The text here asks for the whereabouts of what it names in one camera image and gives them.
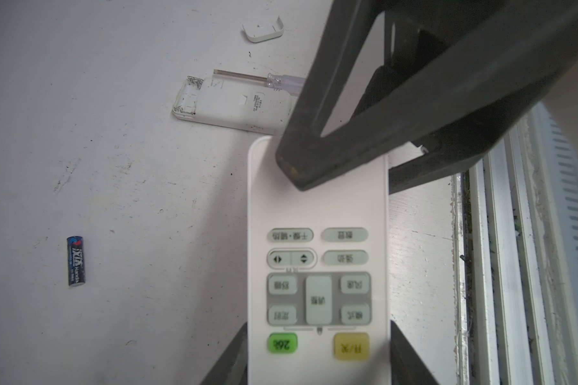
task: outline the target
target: blue battery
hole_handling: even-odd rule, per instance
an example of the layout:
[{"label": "blue battery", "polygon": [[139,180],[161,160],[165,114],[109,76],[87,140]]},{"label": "blue battery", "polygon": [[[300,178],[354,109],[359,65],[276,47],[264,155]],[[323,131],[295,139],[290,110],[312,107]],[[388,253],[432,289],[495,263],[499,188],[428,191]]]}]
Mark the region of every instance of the blue battery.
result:
[{"label": "blue battery", "polygon": [[68,285],[79,286],[85,283],[84,238],[69,236],[68,247]]}]

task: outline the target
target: white table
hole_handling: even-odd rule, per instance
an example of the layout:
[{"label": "white table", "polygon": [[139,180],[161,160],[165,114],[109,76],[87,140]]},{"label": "white table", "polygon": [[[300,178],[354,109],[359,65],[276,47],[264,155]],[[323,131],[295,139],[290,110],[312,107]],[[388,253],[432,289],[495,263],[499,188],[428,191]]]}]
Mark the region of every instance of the white table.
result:
[{"label": "white table", "polygon": [[[246,321],[246,159],[258,135],[179,121],[171,105],[187,75],[214,68],[306,76],[329,6],[0,2],[0,384],[201,380]],[[278,15],[281,38],[241,32]],[[334,119],[353,111],[382,42],[369,38],[366,72]],[[390,198],[391,317],[441,384],[456,376],[448,183]],[[77,288],[71,235],[85,243]]]}]

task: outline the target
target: remote control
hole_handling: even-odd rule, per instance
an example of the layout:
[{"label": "remote control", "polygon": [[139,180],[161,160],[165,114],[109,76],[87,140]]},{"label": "remote control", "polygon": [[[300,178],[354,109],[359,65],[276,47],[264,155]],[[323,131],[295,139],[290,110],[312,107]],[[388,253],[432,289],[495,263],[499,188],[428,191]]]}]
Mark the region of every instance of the remote control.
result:
[{"label": "remote control", "polygon": [[382,156],[305,192],[248,153],[248,384],[390,384]]}]

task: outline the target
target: gray button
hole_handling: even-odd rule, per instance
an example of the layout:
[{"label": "gray button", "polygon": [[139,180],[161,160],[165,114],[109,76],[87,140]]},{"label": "gray button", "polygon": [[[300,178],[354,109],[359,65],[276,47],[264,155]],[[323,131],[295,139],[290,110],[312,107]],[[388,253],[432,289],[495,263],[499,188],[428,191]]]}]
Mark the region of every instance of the gray button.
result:
[{"label": "gray button", "polygon": [[370,323],[368,304],[344,305],[340,309],[340,320],[345,325],[366,325]]},{"label": "gray button", "polygon": [[315,256],[308,250],[298,250],[291,253],[291,264],[293,266],[308,266],[315,261]]},{"label": "gray button", "polygon": [[267,264],[273,269],[291,265],[291,251],[271,251],[267,255]]},{"label": "gray button", "polygon": [[343,294],[366,294],[369,290],[368,274],[347,274],[340,277],[340,291]]},{"label": "gray button", "polygon": [[331,323],[331,277],[309,275],[306,277],[306,323],[327,325]]},{"label": "gray button", "polygon": [[368,254],[362,250],[326,251],[324,262],[328,265],[363,265],[368,261]]},{"label": "gray button", "polygon": [[293,305],[274,305],[267,311],[270,325],[293,325],[298,321],[298,311]]},{"label": "gray button", "polygon": [[362,242],[368,238],[368,231],[363,227],[330,227],[321,237],[328,242]]},{"label": "gray button", "polygon": [[310,242],[312,230],[309,228],[273,228],[267,234],[270,242]]},{"label": "gray button", "polygon": [[272,275],[267,290],[270,294],[292,295],[298,292],[298,280],[295,275]]}]

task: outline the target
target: button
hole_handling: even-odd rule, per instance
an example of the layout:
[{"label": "button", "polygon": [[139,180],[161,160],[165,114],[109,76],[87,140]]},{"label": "button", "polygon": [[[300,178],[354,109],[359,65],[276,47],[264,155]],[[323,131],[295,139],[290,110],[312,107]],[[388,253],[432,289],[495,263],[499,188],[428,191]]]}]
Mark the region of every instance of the button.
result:
[{"label": "button", "polygon": [[308,250],[293,251],[291,255],[293,266],[308,266],[315,260],[315,256]]},{"label": "button", "polygon": [[298,349],[295,333],[272,333],[267,339],[267,350],[275,354],[290,354]]},{"label": "button", "polygon": [[267,290],[275,295],[292,295],[298,292],[295,275],[272,275],[267,282]]},{"label": "button", "polygon": [[329,275],[306,277],[306,323],[309,325],[331,323],[331,277]]},{"label": "button", "polygon": [[321,234],[328,242],[362,242],[368,238],[368,231],[363,227],[326,228]]},{"label": "button", "polygon": [[340,278],[340,291],[343,294],[366,294],[370,290],[368,274],[347,274]]},{"label": "button", "polygon": [[344,305],[340,309],[340,320],[345,325],[366,325],[370,323],[368,304]]},{"label": "button", "polygon": [[362,250],[326,251],[324,262],[328,265],[363,265],[368,261],[368,254]]},{"label": "button", "polygon": [[345,361],[370,358],[370,338],[366,333],[337,333],[334,336],[334,357]]},{"label": "button", "polygon": [[267,255],[267,264],[272,268],[291,265],[291,251],[271,251]]},{"label": "button", "polygon": [[267,234],[270,242],[310,242],[312,230],[309,228],[273,228]]},{"label": "button", "polygon": [[293,325],[298,321],[298,311],[293,305],[274,305],[267,311],[270,325]]}]

